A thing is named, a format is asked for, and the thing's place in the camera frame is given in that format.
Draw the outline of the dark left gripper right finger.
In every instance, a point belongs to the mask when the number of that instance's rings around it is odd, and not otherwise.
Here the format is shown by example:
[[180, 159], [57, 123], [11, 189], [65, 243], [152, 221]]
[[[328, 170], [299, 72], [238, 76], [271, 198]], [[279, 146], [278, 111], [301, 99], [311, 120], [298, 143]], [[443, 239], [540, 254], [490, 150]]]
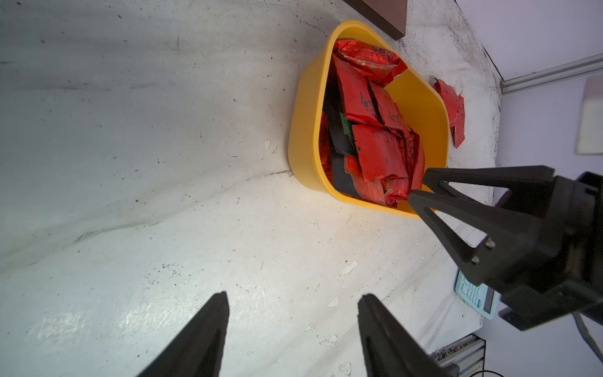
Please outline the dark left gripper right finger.
[[446, 376], [372, 294], [358, 303], [358, 326], [368, 376]]

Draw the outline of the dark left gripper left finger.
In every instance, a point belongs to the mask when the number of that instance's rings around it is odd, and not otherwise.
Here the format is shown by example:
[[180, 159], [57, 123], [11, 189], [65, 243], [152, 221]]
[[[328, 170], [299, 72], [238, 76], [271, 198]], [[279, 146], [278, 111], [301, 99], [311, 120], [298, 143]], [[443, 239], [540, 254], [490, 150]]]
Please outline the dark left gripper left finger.
[[139, 377], [218, 376], [229, 323], [226, 292], [212, 295]]

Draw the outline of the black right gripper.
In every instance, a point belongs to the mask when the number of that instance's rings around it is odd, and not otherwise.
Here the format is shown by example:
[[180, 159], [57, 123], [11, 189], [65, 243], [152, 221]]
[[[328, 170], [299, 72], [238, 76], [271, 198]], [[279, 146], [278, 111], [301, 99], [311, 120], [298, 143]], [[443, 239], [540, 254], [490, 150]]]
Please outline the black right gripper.
[[[570, 180], [542, 165], [430, 168], [423, 183], [431, 191], [414, 191], [409, 204], [472, 284], [502, 287], [502, 319], [520, 331], [573, 313], [602, 322], [600, 174]], [[507, 192], [491, 207], [453, 183]]]

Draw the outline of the crinkled red foil tea bag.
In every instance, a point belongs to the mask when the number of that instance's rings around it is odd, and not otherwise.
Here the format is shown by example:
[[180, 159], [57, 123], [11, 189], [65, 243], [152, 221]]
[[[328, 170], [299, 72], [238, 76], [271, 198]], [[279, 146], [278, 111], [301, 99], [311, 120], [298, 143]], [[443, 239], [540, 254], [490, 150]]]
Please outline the crinkled red foil tea bag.
[[459, 96], [444, 80], [435, 79], [433, 89], [440, 95], [448, 115], [449, 127], [455, 127], [460, 115]]

